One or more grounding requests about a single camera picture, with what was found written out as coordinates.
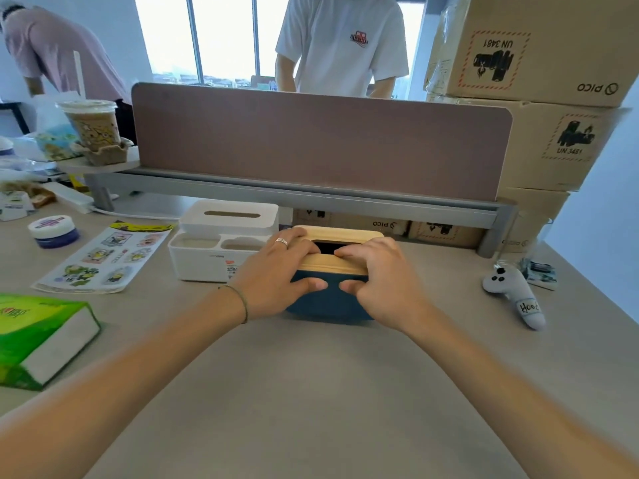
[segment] forearm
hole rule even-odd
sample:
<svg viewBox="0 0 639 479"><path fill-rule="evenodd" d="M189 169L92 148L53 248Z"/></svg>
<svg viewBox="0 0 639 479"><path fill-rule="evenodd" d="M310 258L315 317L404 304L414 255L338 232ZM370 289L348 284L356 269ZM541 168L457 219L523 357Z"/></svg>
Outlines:
<svg viewBox="0 0 639 479"><path fill-rule="evenodd" d="M295 78L295 62L283 55L277 55L276 59L276 84L277 90L280 92L296 92Z"/></svg>
<svg viewBox="0 0 639 479"><path fill-rule="evenodd" d="M437 362L531 479L636 478L625 454L496 361L433 308L406 334Z"/></svg>
<svg viewBox="0 0 639 479"><path fill-rule="evenodd" d="M3 477L83 477L162 388L243 318L242 302L222 288L138 345L0 419Z"/></svg>
<svg viewBox="0 0 639 479"><path fill-rule="evenodd" d="M34 95L44 94L44 86L42 85L42 79L40 77L36 79L25 77L24 81L27 84L27 89L31 97L33 97Z"/></svg>
<svg viewBox="0 0 639 479"><path fill-rule="evenodd" d="M393 95L393 89L395 89L395 78L376 80L375 86L369 97L371 99L390 99Z"/></svg>

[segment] t-shirt logo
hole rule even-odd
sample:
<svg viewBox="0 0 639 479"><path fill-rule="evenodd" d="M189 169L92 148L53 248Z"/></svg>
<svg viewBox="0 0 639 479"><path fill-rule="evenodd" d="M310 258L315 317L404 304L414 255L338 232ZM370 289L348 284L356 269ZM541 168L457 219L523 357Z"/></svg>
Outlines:
<svg viewBox="0 0 639 479"><path fill-rule="evenodd" d="M356 31L354 34L351 35L351 40L360 47L366 47L366 44L368 44L366 32Z"/></svg>

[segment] left hand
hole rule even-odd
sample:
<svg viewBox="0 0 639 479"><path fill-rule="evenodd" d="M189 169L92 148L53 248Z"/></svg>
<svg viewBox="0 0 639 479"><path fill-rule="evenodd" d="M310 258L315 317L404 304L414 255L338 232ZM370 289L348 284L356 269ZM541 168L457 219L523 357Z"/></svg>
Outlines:
<svg viewBox="0 0 639 479"><path fill-rule="evenodd" d="M247 300L249 320L270 316L285 310L304 294L323 290L328 283L322 279L307 277L291 282L302 259L320 250L307 239L306 229L293 227L276 233L256 254L249 257L229 282ZM288 248L277 239L289 242Z"/></svg>

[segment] iced drink cup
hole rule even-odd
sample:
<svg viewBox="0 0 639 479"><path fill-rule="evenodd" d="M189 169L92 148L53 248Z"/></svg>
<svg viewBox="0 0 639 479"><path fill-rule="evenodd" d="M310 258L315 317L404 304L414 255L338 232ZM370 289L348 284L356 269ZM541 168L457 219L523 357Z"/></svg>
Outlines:
<svg viewBox="0 0 639 479"><path fill-rule="evenodd" d="M120 144L115 102L70 101L57 106L67 115L84 147L98 151L101 147Z"/></svg>

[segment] sky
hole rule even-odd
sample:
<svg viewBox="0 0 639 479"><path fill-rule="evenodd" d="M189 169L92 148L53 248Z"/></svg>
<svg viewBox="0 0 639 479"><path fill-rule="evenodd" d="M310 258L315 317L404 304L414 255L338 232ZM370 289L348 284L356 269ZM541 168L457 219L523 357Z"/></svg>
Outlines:
<svg viewBox="0 0 639 479"><path fill-rule="evenodd" d="M186 0L135 0L154 73L195 74ZM275 73L275 46L288 0L258 0L262 75ZM423 4L401 3L412 66ZM251 0L193 0L204 75L250 79L255 73Z"/></svg>

